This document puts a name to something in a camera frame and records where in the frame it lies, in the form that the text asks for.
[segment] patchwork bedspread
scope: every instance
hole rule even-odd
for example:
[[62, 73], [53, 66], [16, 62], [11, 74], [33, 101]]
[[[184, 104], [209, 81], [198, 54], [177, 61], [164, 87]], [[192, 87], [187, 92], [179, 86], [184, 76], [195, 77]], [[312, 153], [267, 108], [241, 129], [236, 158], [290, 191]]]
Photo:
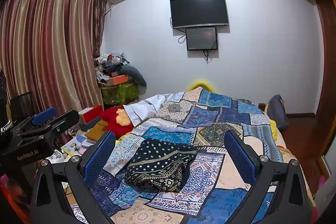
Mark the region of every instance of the patchwork bedspread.
[[[226, 152], [223, 136], [228, 130], [234, 130], [257, 154], [283, 161], [269, 119], [255, 105], [197, 88], [171, 96], [126, 135], [90, 189], [116, 224], [225, 223], [251, 187]], [[202, 147], [179, 193], [135, 188], [125, 182], [127, 164], [146, 138]], [[253, 222], [264, 217], [274, 191], [275, 186], [270, 186]]]

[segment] wooden floor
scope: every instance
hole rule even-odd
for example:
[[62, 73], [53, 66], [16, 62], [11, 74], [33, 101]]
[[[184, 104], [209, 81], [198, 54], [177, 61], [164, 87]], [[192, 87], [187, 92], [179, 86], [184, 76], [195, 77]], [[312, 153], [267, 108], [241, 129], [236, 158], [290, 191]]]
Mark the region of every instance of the wooden floor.
[[322, 140], [314, 125], [311, 117], [290, 118], [288, 128], [281, 132], [287, 148], [300, 162], [312, 195], [316, 194], [319, 177], [323, 175], [316, 162]]

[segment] gray bag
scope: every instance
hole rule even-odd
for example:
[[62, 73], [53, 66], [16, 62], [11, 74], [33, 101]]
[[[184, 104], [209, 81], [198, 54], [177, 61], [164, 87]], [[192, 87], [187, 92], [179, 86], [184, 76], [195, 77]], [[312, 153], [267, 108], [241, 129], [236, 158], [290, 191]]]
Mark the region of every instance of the gray bag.
[[267, 116], [277, 123], [277, 128], [279, 130], [285, 129], [289, 125], [284, 102], [280, 94], [273, 96], [268, 102]]

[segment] yellow arch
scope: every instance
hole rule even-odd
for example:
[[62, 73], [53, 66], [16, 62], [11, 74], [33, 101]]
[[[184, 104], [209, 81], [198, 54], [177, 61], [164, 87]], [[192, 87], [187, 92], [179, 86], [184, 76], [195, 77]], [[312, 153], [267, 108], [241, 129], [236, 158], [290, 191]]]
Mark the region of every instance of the yellow arch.
[[216, 93], [215, 90], [214, 90], [214, 88], [209, 83], [205, 82], [204, 80], [199, 80], [199, 81], [196, 81], [195, 83], [193, 83], [189, 87], [188, 91], [194, 90], [194, 89], [198, 88], [199, 86], [202, 87], [202, 88], [204, 88], [204, 89], [206, 89], [206, 90], [208, 90], [208, 91], [210, 91], [210, 92]]

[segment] red fluffy fabric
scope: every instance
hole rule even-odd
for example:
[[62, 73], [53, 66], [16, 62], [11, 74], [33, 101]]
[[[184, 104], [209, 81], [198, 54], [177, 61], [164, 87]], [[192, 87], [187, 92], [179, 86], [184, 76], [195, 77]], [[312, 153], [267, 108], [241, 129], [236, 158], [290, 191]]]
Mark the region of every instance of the red fluffy fabric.
[[100, 114], [101, 118], [108, 123], [106, 130], [112, 131], [116, 136], [116, 138], [124, 136], [126, 133], [131, 132], [134, 128], [132, 123], [130, 123], [128, 126], [122, 126], [116, 122], [118, 109], [124, 109], [124, 107], [123, 106], [111, 107]]

